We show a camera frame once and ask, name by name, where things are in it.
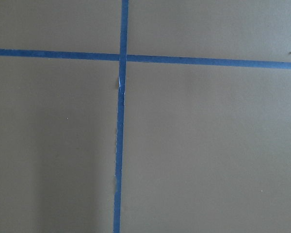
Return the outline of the vertical blue tape line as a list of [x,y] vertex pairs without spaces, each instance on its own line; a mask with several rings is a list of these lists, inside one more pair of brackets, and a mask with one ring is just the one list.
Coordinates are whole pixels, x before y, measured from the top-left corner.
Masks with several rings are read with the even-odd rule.
[[117,126],[116,126],[116,154],[115,154],[115,192],[113,209],[113,232],[119,233],[121,228],[121,190],[122,190],[122,163],[123,163],[123,137],[124,112],[127,66],[129,1],[121,1],[121,31],[119,50],[118,73],[118,100],[117,100]]

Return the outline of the horizontal blue tape line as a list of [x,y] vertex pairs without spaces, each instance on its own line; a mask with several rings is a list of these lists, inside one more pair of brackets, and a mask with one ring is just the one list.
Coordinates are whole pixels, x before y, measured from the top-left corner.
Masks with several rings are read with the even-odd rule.
[[[120,60],[119,54],[48,51],[48,50],[0,49],[0,56],[102,60],[102,61]],[[170,57],[170,56],[130,55],[130,54],[126,55],[126,60],[128,62],[143,62],[143,63],[291,69],[291,62],[256,61],[256,60],[191,58],[191,57]]]

